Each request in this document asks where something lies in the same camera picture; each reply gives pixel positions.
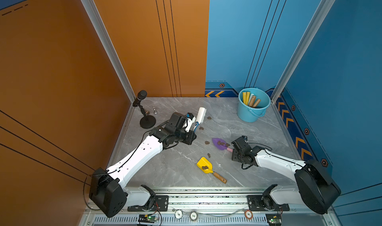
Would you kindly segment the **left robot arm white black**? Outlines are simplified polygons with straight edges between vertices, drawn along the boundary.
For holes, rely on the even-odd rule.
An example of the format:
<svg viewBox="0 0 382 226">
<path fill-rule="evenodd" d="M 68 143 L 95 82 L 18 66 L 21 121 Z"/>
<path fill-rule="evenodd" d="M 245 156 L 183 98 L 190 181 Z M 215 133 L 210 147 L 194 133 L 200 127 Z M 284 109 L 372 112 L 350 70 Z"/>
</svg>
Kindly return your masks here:
<svg viewBox="0 0 382 226">
<path fill-rule="evenodd" d="M 144 133 L 142 142 L 126 157 L 108 169 L 92 174 L 89 198 L 108 217 L 124 207 L 138 206 L 150 210 L 155 192 L 146 185 L 127 187 L 131 178 L 154 156 L 182 142 L 190 145 L 196 139 L 197 117 L 191 113 L 173 113 L 171 118 Z"/>
</svg>

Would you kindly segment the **light green trowel wooden handle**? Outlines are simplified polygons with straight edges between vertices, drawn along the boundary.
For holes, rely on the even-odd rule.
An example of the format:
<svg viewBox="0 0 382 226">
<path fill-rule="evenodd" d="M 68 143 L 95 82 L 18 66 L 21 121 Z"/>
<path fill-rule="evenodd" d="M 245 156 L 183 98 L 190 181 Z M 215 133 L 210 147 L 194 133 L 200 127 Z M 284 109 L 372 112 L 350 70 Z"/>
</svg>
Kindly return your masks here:
<svg viewBox="0 0 382 226">
<path fill-rule="evenodd" d="M 261 99 L 257 99 L 255 103 L 252 105 L 252 108 L 256 108 L 259 105 L 260 101 Z"/>
</svg>

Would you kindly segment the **green pointed shovel wooden handle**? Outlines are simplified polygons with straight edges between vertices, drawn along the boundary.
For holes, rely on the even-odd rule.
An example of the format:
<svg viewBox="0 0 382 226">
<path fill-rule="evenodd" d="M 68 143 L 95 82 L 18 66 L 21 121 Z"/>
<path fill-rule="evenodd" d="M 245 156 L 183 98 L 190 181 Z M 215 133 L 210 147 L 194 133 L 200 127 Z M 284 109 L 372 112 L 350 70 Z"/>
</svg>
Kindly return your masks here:
<svg viewBox="0 0 382 226">
<path fill-rule="evenodd" d="M 254 97 L 252 98 L 251 102 L 250 102 L 250 106 L 249 107 L 252 107 L 252 105 L 255 103 L 256 101 L 256 96 L 254 95 Z"/>
</svg>

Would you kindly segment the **green leaf trowel yellow handle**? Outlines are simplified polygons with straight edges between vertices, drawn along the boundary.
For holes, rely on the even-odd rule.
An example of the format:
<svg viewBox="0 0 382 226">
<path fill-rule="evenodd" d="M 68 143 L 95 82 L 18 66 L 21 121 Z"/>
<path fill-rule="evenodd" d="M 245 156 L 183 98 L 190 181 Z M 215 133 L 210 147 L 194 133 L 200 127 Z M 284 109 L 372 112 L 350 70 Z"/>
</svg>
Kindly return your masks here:
<svg viewBox="0 0 382 226">
<path fill-rule="evenodd" d="M 245 105 L 249 104 L 250 98 L 251 98 L 251 92 L 246 92 Z"/>
</svg>

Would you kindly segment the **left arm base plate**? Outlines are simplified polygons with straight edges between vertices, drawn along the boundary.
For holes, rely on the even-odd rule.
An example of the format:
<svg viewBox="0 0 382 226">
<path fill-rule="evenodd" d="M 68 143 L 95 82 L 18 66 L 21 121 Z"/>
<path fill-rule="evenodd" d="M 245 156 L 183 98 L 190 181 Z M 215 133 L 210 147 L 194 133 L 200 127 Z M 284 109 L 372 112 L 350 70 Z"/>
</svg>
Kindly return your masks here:
<svg viewBox="0 0 382 226">
<path fill-rule="evenodd" d="M 154 212 L 159 210 L 160 212 L 167 212 L 169 206 L 168 195 L 156 195 L 151 197 L 149 201 L 143 206 L 131 206 L 127 208 L 128 212 Z"/>
</svg>

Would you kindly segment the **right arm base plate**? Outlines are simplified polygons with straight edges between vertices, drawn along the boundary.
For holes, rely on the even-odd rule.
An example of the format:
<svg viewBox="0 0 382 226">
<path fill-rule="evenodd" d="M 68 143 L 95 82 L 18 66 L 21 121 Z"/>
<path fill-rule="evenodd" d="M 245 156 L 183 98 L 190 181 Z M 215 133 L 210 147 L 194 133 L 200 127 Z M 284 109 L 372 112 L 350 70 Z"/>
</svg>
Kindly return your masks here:
<svg viewBox="0 0 382 226">
<path fill-rule="evenodd" d="M 268 196 L 248 195 L 247 203 L 251 211 L 290 211 L 288 204 L 278 205 Z"/>
</svg>

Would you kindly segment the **purple trowel pink handle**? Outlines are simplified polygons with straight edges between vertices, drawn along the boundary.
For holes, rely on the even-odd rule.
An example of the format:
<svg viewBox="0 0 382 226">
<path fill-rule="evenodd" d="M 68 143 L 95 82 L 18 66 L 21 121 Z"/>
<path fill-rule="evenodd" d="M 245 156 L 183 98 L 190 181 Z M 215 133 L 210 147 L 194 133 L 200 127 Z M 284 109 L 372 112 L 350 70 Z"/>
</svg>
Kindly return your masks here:
<svg viewBox="0 0 382 226">
<path fill-rule="evenodd" d="M 230 148 L 230 144 L 225 142 L 225 140 L 221 138 L 213 138 L 212 139 L 213 145 L 219 149 L 219 150 L 227 150 L 229 152 L 233 152 L 233 149 Z"/>
</svg>

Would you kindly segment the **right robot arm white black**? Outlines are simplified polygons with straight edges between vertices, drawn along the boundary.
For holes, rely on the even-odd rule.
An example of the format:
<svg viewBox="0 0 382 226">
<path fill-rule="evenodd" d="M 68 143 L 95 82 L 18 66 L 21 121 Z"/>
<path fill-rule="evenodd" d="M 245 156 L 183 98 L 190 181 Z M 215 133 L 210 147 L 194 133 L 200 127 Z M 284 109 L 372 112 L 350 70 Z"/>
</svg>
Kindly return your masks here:
<svg viewBox="0 0 382 226">
<path fill-rule="evenodd" d="M 241 163 L 243 170 L 252 166 L 267 168 L 294 182 L 289 186 L 273 184 L 263 192 L 260 205 L 269 211 L 297 204 L 323 215 L 341 195 L 340 187 L 317 160 L 287 158 L 272 153 L 264 145 L 251 147 L 245 136 L 231 144 L 232 160 Z"/>
</svg>

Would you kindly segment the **scrub brush blue white handle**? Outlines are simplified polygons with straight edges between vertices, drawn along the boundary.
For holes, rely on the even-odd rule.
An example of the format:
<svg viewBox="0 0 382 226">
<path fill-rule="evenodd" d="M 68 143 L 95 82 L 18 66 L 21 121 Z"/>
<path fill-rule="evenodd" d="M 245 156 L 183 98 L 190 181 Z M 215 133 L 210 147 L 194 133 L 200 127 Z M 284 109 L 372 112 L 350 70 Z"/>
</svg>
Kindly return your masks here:
<svg viewBox="0 0 382 226">
<path fill-rule="evenodd" d="M 204 107 L 199 108 L 198 115 L 196 117 L 195 121 L 195 127 L 193 129 L 193 132 L 196 132 L 197 128 L 203 123 L 205 116 L 206 116 L 207 110 Z"/>
</svg>

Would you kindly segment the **yellow scoop wooden handle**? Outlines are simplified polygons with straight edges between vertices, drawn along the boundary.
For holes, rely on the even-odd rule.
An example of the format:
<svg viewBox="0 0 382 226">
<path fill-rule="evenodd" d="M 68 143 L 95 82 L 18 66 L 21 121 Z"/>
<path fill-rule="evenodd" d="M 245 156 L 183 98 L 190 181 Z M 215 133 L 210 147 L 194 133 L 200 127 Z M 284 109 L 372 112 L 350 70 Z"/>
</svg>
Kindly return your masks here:
<svg viewBox="0 0 382 226">
<path fill-rule="evenodd" d="M 219 175 L 217 172 L 215 172 L 213 170 L 213 166 L 212 164 L 205 158 L 205 157 L 202 157 L 198 162 L 197 162 L 197 167 L 202 171 L 204 172 L 205 174 L 212 174 L 214 177 L 216 177 L 217 179 L 219 179 L 221 182 L 223 182 L 224 184 L 227 183 L 227 180 L 222 177 L 221 175 Z"/>
</svg>

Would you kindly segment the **light blue scoop trowel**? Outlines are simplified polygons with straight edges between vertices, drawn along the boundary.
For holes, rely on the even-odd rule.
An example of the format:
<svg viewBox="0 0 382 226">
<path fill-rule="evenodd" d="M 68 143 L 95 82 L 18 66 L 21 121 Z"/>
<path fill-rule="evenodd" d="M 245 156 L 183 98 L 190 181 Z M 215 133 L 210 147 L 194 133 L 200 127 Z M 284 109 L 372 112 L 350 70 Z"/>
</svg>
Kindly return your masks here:
<svg viewBox="0 0 382 226">
<path fill-rule="evenodd" d="M 253 93 L 248 93 L 248 94 L 247 94 L 247 97 L 248 97 L 248 99 L 247 99 L 247 105 L 250 106 L 250 102 L 251 102 L 252 98 L 254 97 L 254 94 L 253 94 Z"/>
</svg>

